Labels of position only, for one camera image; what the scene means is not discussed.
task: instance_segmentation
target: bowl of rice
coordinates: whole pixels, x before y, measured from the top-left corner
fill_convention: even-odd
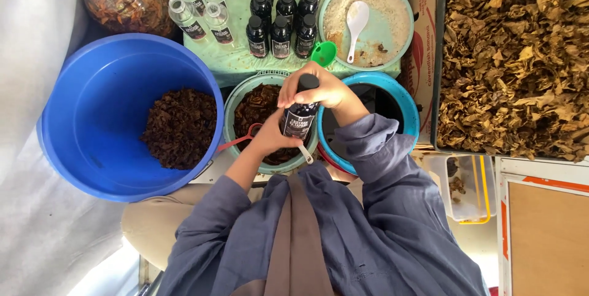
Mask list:
[[[355,1],[368,4],[368,23],[356,42],[353,64],[346,59],[350,51],[348,9]],[[387,68],[401,59],[413,37],[414,21],[407,0],[325,0],[319,13],[322,41],[337,45],[337,62],[358,71]]]

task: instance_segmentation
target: wet leaves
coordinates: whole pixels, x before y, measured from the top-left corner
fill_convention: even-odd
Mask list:
[[[252,124],[264,123],[278,109],[279,93],[280,86],[260,84],[243,97],[239,105],[235,108],[233,130],[235,131],[236,138],[247,135],[247,131]],[[310,138],[311,136],[307,136],[304,141],[305,145],[307,145]],[[239,142],[237,148],[243,151],[250,142],[251,140]],[[286,163],[299,154],[300,151],[298,148],[280,149],[266,156],[263,162],[276,166]]]
[[[147,33],[170,38],[175,24],[169,0],[84,0],[90,15],[113,34]]]
[[[195,89],[168,91],[149,110],[139,140],[164,168],[193,169],[213,141],[217,104]]]
[[[438,146],[589,153],[589,0],[447,0]]]

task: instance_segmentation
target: blue bucket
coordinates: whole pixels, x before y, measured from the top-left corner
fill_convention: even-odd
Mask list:
[[[419,135],[419,112],[411,95],[395,79],[379,71],[367,71],[347,77],[342,80],[347,86],[353,84],[371,84],[387,91],[399,104],[403,116],[403,134],[415,136],[414,146],[417,143]],[[336,164],[340,165],[346,172],[357,175],[356,170],[344,158],[338,156],[328,145],[323,133],[323,113],[325,108],[321,106],[317,113],[317,128],[319,133],[319,142],[325,153]]]
[[[182,88],[214,96],[217,103],[213,141],[190,171],[162,168],[139,140],[153,103]],[[51,166],[78,189],[136,202],[169,194],[197,176],[217,150],[223,119],[221,91],[195,54],[159,36],[121,34],[66,60],[37,132]]]

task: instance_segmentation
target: cardboard box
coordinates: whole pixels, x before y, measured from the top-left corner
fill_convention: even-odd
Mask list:
[[[430,144],[437,0],[409,0],[409,4],[416,19],[415,31],[411,46],[401,61],[397,81],[407,89],[419,110],[417,142]]]

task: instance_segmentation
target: wooden board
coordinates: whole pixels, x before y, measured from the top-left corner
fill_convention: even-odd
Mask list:
[[[509,183],[513,296],[589,295],[589,197]]]

